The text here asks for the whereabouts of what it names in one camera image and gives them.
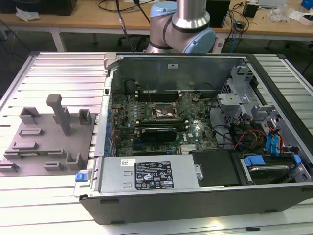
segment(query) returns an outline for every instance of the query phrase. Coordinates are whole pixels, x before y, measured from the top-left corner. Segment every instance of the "motherboard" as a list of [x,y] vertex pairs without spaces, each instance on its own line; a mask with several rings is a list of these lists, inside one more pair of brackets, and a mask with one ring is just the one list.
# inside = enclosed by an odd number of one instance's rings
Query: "motherboard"
[[113,93],[116,156],[188,154],[218,148],[207,118],[211,101],[198,92]]

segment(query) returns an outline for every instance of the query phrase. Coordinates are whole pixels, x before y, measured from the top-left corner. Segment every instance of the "table leg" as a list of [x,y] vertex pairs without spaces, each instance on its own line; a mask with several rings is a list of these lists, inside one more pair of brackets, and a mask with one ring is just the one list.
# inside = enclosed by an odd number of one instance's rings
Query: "table leg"
[[96,33],[93,33],[93,34],[92,34],[92,38],[93,38],[93,43],[94,43],[94,44],[98,44],[98,37],[97,37],[97,34],[96,34]]
[[63,39],[60,35],[60,32],[52,31],[51,35],[53,37],[53,41],[54,41],[55,47],[57,48],[57,51],[58,52],[65,52],[67,49],[66,49],[65,44],[63,42]]
[[8,37],[5,34],[5,31],[0,30],[0,41],[6,41],[8,40]]
[[213,46],[213,54],[220,54],[223,46],[224,46],[224,42],[225,42],[226,36],[224,35],[216,35],[216,40],[215,40],[215,44]]
[[267,42],[264,45],[264,49],[268,49],[271,43],[272,43],[272,40],[267,40]]

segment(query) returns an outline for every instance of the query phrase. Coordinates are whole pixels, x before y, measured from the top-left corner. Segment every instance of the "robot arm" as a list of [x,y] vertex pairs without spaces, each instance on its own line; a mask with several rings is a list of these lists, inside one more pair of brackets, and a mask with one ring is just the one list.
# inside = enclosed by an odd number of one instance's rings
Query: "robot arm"
[[165,1],[150,13],[150,44],[147,53],[208,53],[215,32],[208,28],[206,0]]

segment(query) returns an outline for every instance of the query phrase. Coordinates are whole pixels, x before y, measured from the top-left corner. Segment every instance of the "desk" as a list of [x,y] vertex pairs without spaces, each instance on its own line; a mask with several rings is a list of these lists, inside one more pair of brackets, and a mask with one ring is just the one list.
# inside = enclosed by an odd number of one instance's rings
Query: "desk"
[[[232,0],[231,6],[242,0]],[[38,21],[24,22],[17,18],[15,14],[1,14],[1,19],[7,23],[14,31],[39,31],[50,32],[58,51],[66,51],[61,32],[74,33],[109,33],[123,34],[121,25],[116,13],[106,12],[98,8],[99,0],[78,0],[77,6],[71,16],[53,16],[41,14]],[[301,0],[289,0],[290,6],[295,10],[300,10]],[[131,3],[121,3],[121,8],[132,6]],[[143,10],[150,12],[151,4],[144,4]],[[108,3],[108,8],[115,9],[114,2]],[[293,40],[311,41],[313,40],[313,27],[304,26],[302,23],[291,20],[289,22],[270,22],[267,18],[267,9],[260,9],[255,18],[250,18],[250,27],[242,37],[250,39],[267,40]],[[143,14],[138,12],[123,13],[129,34],[149,34],[149,24]],[[230,32],[231,25],[229,18],[226,19],[223,28],[214,28],[217,40],[213,52],[220,53],[225,39]]]

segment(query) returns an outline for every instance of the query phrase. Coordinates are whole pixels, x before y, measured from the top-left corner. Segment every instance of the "white sticker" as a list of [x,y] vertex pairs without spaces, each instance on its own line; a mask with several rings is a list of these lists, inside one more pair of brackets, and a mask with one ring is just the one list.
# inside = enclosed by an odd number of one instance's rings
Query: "white sticker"
[[121,159],[121,166],[134,166],[136,159]]
[[177,69],[178,68],[178,64],[168,64],[168,68],[169,69]]

